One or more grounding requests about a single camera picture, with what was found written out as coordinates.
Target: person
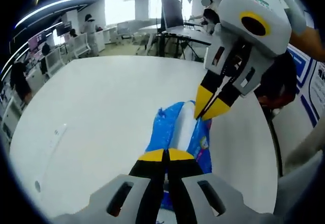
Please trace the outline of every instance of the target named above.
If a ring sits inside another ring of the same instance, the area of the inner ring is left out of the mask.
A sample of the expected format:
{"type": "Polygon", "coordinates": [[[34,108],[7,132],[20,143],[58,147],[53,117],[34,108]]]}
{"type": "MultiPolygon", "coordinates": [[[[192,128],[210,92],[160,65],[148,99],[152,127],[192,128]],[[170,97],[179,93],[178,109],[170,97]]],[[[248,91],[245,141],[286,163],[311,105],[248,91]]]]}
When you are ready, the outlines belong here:
{"type": "Polygon", "coordinates": [[[262,75],[260,86],[254,91],[266,117],[273,109],[281,108],[295,99],[297,85],[296,64],[288,50],[275,58],[262,75]]]}
{"type": "Polygon", "coordinates": [[[214,27],[220,22],[219,15],[212,9],[206,8],[203,12],[203,16],[207,23],[207,32],[213,34],[214,27]]]}
{"type": "Polygon", "coordinates": [[[311,58],[320,62],[325,62],[325,48],[323,47],[319,30],[307,27],[300,35],[292,32],[290,44],[309,55],[311,58]]]}
{"type": "Polygon", "coordinates": [[[87,34],[88,44],[93,56],[99,56],[98,47],[95,39],[95,32],[98,26],[95,24],[95,19],[90,14],[85,16],[85,23],[81,28],[81,33],[87,34]]]}
{"type": "Polygon", "coordinates": [[[33,98],[33,94],[29,84],[26,81],[24,74],[25,72],[26,66],[23,63],[14,63],[11,67],[10,86],[12,89],[17,91],[17,94],[22,101],[29,104],[33,98]]]}
{"type": "MultiPolygon", "coordinates": [[[[211,9],[212,11],[214,11],[217,14],[217,5],[213,0],[201,0],[201,4],[202,6],[205,7],[206,9],[211,9]]],[[[204,19],[201,24],[202,25],[206,25],[207,26],[207,32],[212,34],[214,32],[214,27],[215,24],[205,15],[205,12],[203,11],[202,15],[199,16],[191,16],[189,18],[189,20],[195,20],[195,19],[204,19]]]]}
{"type": "Polygon", "coordinates": [[[45,42],[45,44],[42,47],[42,55],[47,56],[51,52],[51,48],[48,45],[48,43],[45,42]]]}
{"type": "Polygon", "coordinates": [[[69,34],[70,34],[70,37],[72,37],[72,38],[75,38],[75,37],[78,36],[78,35],[76,34],[76,30],[75,30],[74,28],[72,28],[72,29],[70,30],[69,34]]]}

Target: ceiling light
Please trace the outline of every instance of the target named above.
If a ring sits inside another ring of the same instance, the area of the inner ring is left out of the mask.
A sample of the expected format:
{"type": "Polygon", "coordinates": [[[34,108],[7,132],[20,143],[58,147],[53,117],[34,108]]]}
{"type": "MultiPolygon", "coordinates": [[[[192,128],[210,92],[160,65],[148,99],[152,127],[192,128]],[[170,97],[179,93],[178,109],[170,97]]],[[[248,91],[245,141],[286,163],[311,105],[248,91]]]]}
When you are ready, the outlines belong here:
{"type": "Polygon", "coordinates": [[[11,61],[11,59],[12,58],[14,58],[14,56],[15,55],[17,55],[18,54],[18,52],[25,46],[25,45],[27,45],[28,44],[28,41],[25,43],[25,44],[23,44],[22,46],[20,46],[20,48],[18,49],[18,50],[16,50],[16,52],[9,58],[9,60],[6,62],[6,64],[4,65],[4,67],[2,68],[2,70],[1,70],[1,73],[4,71],[4,69],[6,68],[6,66],[8,65],[8,63],[11,61]]]}
{"type": "Polygon", "coordinates": [[[28,15],[26,15],[25,17],[23,17],[23,18],[22,18],[22,19],[21,19],[21,20],[16,24],[15,28],[16,28],[18,25],[22,24],[25,20],[29,19],[31,16],[34,16],[36,13],[39,13],[39,12],[41,12],[42,10],[45,10],[46,8],[53,7],[53,6],[55,6],[55,5],[58,5],[58,4],[61,4],[61,3],[65,3],[65,2],[70,2],[70,1],[75,1],[75,0],[60,0],[60,1],[53,2],[53,3],[51,3],[51,4],[48,4],[48,5],[46,5],[46,6],[43,6],[43,7],[41,7],[41,8],[38,8],[37,10],[35,10],[35,11],[29,13],[28,15]]]}
{"type": "Polygon", "coordinates": [[[29,50],[29,48],[25,49],[18,57],[16,60],[19,60],[27,51],[29,50]]]}
{"type": "Polygon", "coordinates": [[[10,71],[11,67],[12,67],[12,65],[8,68],[8,70],[6,70],[4,76],[1,78],[1,81],[3,81],[5,79],[7,73],[10,71]]]}

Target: yellow circle logo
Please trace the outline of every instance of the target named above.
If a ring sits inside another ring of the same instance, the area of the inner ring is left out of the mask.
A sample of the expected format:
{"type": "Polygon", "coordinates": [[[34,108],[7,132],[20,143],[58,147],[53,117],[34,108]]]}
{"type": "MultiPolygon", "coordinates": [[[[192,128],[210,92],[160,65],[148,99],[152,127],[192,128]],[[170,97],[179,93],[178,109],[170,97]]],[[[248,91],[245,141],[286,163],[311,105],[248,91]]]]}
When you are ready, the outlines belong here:
{"type": "Polygon", "coordinates": [[[269,24],[260,15],[253,12],[242,12],[239,16],[244,27],[256,36],[267,36],[271,29],[269,24]]]}

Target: person's hand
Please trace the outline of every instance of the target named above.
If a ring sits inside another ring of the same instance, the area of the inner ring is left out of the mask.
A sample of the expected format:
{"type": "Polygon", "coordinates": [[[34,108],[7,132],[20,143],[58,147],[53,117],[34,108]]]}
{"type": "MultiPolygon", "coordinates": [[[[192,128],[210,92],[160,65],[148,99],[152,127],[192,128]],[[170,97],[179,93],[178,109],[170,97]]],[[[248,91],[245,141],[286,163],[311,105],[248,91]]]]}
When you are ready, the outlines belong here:
{"type": "Polygon", "coordinates": [[[258,97],[258,102],[262,107],[269,107],[272,104],[272,101],[269,100],[266,96],[258,97]]]}

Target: white table surface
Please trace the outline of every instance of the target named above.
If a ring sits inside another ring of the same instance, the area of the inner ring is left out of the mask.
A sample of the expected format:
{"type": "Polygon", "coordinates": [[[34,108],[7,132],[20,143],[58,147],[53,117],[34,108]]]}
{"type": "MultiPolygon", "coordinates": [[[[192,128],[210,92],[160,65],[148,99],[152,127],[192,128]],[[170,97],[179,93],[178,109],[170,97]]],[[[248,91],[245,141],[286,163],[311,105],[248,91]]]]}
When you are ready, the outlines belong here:
{"type": "Polygon", "coordinates": [[[110,30],[115,29],[115,28],[117,28],[117,26],[106,27],[106,28],[103,29],[103,31],[110,31],[110,30]]]}
{"type": "MultiPolygon", "coordinates": [[[[25,109],[10,158],[36,205],[49,217],[75,213],[147,147],[160,107],[194,100],[201,63],[163,57],[103,56],[74,60],[25,109]],[[46,159],[53,132],[67,130],[46,159]],[[41,192],[35,180],[47,165],[41,192]]],[[[213,172],[242,192],[246,205],[273,212],[277,167],[272,137],[254,94],[213,120],[213,172]]]]}
{"type": "Polygon", "coordinates": [[[157,28],[160,28],[160,24],[155,24],[155,25],[151,25],[148,27],[142,27],[139,29],[140,32],[145,32],[148,34],[156,34],[157,33],[157,28]]]}
{"type": "Polygon", "coordinates": [[[204,42],[209,45],[212,43],[213,40],[213,36],[208,34],[206,31],[192,30],[186,28],[171,28],[166,32],[170,35],[186,37],[197,42],[204,42]]]}

